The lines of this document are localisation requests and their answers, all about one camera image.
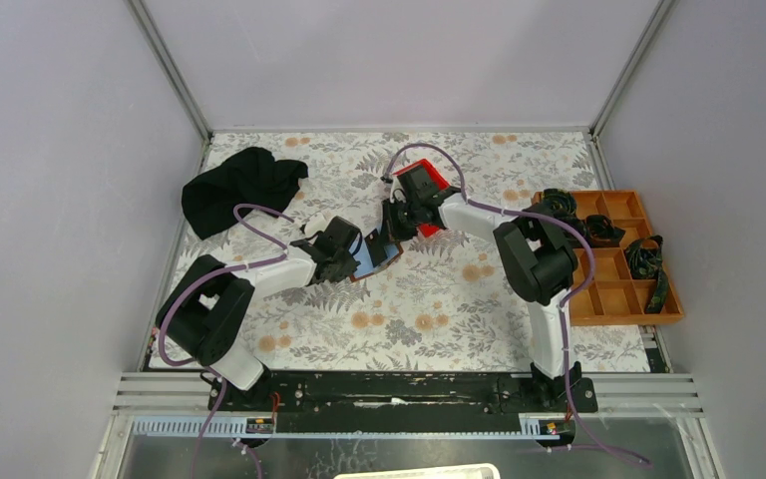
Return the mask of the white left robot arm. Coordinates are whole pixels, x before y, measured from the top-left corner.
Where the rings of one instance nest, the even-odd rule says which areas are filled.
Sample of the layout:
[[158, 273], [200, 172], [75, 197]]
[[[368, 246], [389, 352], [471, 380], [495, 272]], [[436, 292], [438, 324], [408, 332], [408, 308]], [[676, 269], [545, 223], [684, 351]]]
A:
[[280, 255], [227, 265], [205, 254], [193, 261], [156, 317], [158, 351], [172, 366], [165, 340], [171, 339], [190, 361], [231, 384], [231, 397], [247, 410], [268, 400], [267, 367], [237, 340], [249, 306], [288, 289], [337, 283], [359, 266], [359, 227], [334, 217], [324, 229], [280, 247]]

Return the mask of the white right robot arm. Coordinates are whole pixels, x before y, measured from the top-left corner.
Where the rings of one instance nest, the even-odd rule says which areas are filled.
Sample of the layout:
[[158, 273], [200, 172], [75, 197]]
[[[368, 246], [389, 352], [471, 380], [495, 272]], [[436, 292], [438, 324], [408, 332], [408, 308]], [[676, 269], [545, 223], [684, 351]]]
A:
[[510, 211], [470, 200], [459, 188], [440, 187], [433, 173], [432, 167], [417, 164], [383, 177], [390, 196], [381, 204], [380, 227], [364, 239], [360, 272], [380, 270], [422, 226], [493, 243], [508, 283], [529, 311], [536, 340], [531, 355], [534, 401], [547, 411], [560, 409], [580, 378], [571, 360], [567, 318], [578, 261], [563, 223], [541, 206]]

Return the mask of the brown leather card holder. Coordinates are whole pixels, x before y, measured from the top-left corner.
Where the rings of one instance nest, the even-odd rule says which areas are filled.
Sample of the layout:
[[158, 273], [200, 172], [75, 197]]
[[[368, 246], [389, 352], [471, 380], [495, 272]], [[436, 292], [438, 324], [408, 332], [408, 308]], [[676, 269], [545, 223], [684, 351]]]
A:
[[352, 257], [358, 262], [357, 268], [350, 275], [352, 282], [357, 282], [368, 276], [384, 270], [394, 260], [403, 254], [398, 242], [386, 242], [380, 228], [372, 230], [352, 252]]

